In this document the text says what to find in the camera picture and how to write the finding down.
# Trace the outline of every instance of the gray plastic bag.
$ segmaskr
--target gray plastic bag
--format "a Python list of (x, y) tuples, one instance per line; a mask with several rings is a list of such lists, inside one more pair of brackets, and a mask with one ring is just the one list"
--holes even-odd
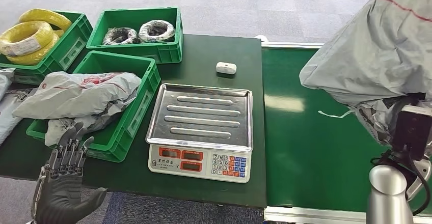
[(36, 92), (36, 89), (18, 89), (6, 91), (0, 100), (0, 145), (9, 136), (15, 126), (22, 120), (12, 116), (14, 111), (25, 99)]
[(388, 144), (399, 101), (425, 93), (420, 106), (432, 108), (431, 2), (370, 0), (304, 66), (301, 84), (326, 90)]
[(15, 68), (0, 70), (0, 100), (11, 85), (14, 73)]

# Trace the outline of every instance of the small white object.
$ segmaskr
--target small white object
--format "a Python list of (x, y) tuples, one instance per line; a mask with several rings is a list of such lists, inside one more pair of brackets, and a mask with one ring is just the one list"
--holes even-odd
[(267, 39), (267, 37), (265, 35), (258, 35), (258, 36), (254, 37), (254, 38), (261, 39), (261, 42), (268, 42), (268, 39)]
[(219, 62), (216, 64), (216, 72), (233, 75), (237, 71), (237, 66), (231, 63)]

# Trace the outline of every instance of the silver cylinder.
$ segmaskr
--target silver cylinder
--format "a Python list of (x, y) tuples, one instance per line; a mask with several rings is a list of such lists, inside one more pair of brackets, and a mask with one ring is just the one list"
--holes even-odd
[(371, 193), (366, 212), (367, 224), (413, 224), (413, 214), (405, 199), (407, 180), (396, 168), (377, 165), (369, 172)]

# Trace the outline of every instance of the gray carpet floor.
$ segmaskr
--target gray carpet floor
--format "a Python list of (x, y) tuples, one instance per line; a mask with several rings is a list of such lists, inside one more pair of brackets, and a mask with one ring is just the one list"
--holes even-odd
[[(84, 12), (92, 25), (102, 10), (179, 6), (184, 32), (323, 43), (367, 0), (0, 0), (0, 32), (32, 8)], [(0, 224), (30, 219), (35, 183), (0, 178)], [(84, 198), (91, 190), (84, 189)], [(262, 210), (134, 194), (109, 193), (80, 224), (260, 223)]]

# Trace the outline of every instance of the green plastic crate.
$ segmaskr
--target green plastic crate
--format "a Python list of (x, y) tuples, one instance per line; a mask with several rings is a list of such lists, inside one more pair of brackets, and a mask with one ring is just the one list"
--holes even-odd
[(56, 12), (68, 18), (72, 25), (38, 64), (14, 65), (0, 54), (0, 69), (16, 68), (14, 82), (39, 85), (47, 74), (67, 70), (86, 46), (93, 30), (87, 16), (83, 13)]
[[(175, 28), (174, 42), (102, 45), (109, 28), (129, 27), (139, 32), (141, 26), (151, 20), (168, 21)], [(113, 9), (100, 15), (90, 36), (87, 48), (112, 53), (152, 58), (157, 64), (179, 63), (183, 48), (183, 25), (180, 10), (174, 7), (157, 9)]]
[[(86, 137), (95, 137), (87, 155), (107, 161), (122, 162), (157, 91), (160, 76), (153, 59), (99, 51), (89, 52), (73, 73), (108, 72), (134, 73), (142, 78), (141, 84), (136, 99), (116, 120), (103, 130), (86, 135)], [(27, 135), (45, 140), (47, 129), (48, 120), (35, 120), (28, 127)]]

